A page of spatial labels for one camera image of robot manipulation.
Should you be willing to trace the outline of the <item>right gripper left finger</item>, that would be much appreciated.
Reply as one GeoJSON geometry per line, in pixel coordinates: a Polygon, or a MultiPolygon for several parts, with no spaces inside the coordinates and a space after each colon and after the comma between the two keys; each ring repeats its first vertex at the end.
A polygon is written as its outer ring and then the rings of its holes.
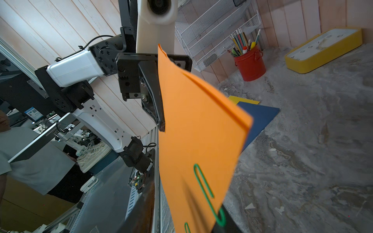
{"type": "Polygon", "coordinates": [[[148,184],[129,216],[120,224],[117,233],[151,233],[155,202],[154,182],[148,184]]]}

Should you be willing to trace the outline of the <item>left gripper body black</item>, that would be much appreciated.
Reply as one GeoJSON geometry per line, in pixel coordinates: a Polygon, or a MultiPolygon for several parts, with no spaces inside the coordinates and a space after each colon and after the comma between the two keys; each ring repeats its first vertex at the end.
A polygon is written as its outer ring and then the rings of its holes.
{"type": "Polygon", "coordinates": [[[140,96],[140,69],[142,61],[158,61],[157,54],[120,52],[116,57],[118,68],[119,88],[122,98],[139,99],[140,96]]]}

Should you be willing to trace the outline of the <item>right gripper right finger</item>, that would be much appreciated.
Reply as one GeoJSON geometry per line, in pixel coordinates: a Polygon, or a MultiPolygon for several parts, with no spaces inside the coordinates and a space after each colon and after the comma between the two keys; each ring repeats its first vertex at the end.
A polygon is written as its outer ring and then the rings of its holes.
{"type": "Polygon", "coordinates": [[[211,233],[242,233],[238,225],[233,221],[224,205],[218,211],[218,220],[211,233]]]}

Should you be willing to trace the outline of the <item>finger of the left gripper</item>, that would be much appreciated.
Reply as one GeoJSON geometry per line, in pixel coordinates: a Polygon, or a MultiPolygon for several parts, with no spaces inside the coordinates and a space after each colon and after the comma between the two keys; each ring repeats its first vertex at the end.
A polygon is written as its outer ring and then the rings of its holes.
{"type": "Polygon", "coordinates": [[[158,129],[165,132],[165,117],[156,61],[141,61],[139,80],[143,110],[154,120],[158,129]]]}

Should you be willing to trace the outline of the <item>green paperclip orange side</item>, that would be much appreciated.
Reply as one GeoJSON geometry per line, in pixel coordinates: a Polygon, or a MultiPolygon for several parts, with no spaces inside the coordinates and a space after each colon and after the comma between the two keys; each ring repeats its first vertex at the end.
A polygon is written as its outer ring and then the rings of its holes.
{"type": "Polygon", "coordinates": [[[226,216],[225,216],[225,213],[222,209],[222,207],[216,211],[211,200],[212,199],[215,199],[215,196],[213,194],[213,191],[201,169],[201,167],[198,165],[198,164],[194,164],[193,166],[193,171],[194,171],[194,175],[195,175],[195,178],[199,184],[199,187],[210,207],[210,210],[212,211],[212,214],[215,218],[215,221],[217,223],[217,225],[219,227],[222,227],[224,228],[226,226],[226,223],[227,223],[227,220],[226,220],[226,216]]]}

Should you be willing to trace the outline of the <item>orange paper document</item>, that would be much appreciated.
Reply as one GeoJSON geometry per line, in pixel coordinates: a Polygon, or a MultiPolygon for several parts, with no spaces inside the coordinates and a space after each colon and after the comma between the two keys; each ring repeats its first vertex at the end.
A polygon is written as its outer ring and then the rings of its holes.
{"type": "Polygon", "coordinates": [[[159,172],[175,231],[210,233],[216,223],[195,178],[198,164],[218,211],[253,125],[253,118],[209,83],[158,49],[165,132],[159,132],[159,172]]]}

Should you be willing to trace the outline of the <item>yellow paper document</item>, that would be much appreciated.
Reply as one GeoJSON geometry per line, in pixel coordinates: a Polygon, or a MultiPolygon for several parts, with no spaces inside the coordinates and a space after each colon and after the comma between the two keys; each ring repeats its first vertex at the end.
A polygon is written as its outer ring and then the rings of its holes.
{"type": "Polygon", "coordinates": [[[260,101],[249,100],[249,99],[240,98],[236,96],[229,96],[228,99],[232,101],[234,104],[238,104],[239,102],[250,103],[250,104],[255,104],[255,105],[260,104],[260,101]]]}

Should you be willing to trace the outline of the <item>blue paper document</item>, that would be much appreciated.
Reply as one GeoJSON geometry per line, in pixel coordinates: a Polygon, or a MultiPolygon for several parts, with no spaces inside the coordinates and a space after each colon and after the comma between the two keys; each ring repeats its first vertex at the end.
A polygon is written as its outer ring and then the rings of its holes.
{"type": "Polygon", "coordinates": [[[280,109],[245,102],[239,102],[237,106],[246,111],[254,119],[253,125],[242,149],[245,150],[267,127],[267,125],[278,115],[280,109]]]}

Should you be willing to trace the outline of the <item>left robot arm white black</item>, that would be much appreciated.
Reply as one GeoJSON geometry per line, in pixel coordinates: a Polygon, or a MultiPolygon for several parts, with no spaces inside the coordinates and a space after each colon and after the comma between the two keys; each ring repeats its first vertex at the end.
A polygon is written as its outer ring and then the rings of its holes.
{"type": "Polygon", "coordinates": [[[89,79],[116,74],[123,100],[141,99],[143,110],[165,130],[158,56],[135,53],[130,35],[118,35],[35,71],[53,104],[72,113],[116,151],[128,167],[146,173],[153,157],[143,153],[139,139],[126,133],[100,107],[89,79]]]}

